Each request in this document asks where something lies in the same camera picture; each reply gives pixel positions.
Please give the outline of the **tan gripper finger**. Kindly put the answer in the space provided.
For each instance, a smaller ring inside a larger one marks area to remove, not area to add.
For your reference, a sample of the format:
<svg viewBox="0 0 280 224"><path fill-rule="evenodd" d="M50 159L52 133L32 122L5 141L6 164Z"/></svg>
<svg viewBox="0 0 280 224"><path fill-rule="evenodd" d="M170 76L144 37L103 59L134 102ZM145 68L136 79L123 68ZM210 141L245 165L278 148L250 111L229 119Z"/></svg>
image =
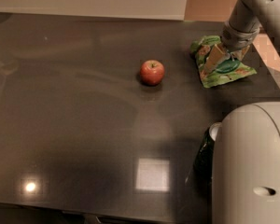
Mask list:
<svg viewBox="0 0 280 224"><path fill-rule="evenodd" d="M203 70L206 73L212 73L219 64L229 58L230 54L228 53L226 47L222 43L215 44L206 59Z"/></svg>
<svg viewBox="0 0 280 224"><path fill-rule="evenodd" d="M241 61L245 55L247 54L247 52L249 51L250 45L246 46L245 48L242 48L240 51L240 55L239 55L239 60Z"/></svg>

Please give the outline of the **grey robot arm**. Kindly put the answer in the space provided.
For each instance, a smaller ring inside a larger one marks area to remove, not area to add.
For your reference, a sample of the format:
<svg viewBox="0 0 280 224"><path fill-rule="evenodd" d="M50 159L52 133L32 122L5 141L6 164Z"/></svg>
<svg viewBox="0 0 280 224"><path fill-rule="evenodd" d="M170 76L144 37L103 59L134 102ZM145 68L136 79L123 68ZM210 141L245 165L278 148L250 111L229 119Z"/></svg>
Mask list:
<svg viewBox="0 0 280 224"><path fill-rule="evenodd" d="M238 0L224 24L224 47L243 49L260 29L280 56L280 0ZM280 102L230 112L217 133L212 169L212 224L280 224Z"/></svg>

